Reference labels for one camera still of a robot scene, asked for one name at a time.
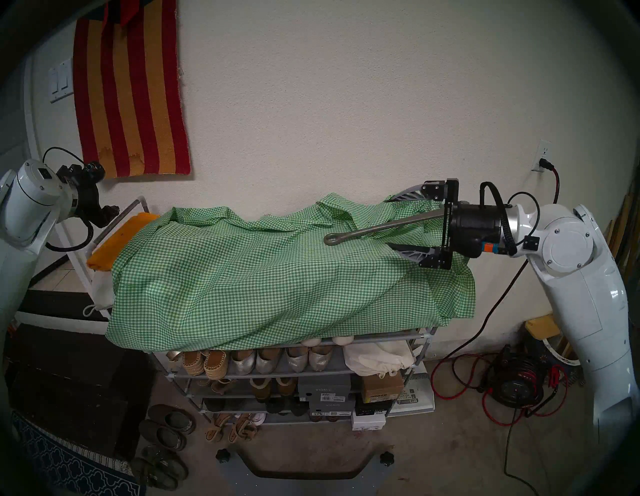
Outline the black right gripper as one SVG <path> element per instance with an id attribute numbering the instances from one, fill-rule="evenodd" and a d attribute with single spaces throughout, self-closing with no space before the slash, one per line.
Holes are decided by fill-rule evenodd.
<path id="1" fill-rule="evenodd" d="M 392 202 L 443 202 L 443 240 L 441 247 L 421 247 L 388 243 L 401 257 L 421 268 L 449 270 L 455 253 L 469 259 L 483 253 L 503 254 L 501 210 L 496 205 L 479 205 L 458 200 L 457 179 L 425 181 L 392 196 Z"/>

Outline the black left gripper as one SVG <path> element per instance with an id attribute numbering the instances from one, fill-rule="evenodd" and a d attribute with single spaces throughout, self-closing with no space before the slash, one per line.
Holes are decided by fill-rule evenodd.
<path id="1" fill-rule="evenodd" d="M 97 228 L 107 227 L 119 214 L 115 205 L 101 206 L 97 185 L 91 180 L 82 180 L 76 185 L 77 205 L 74 216 Z"/>

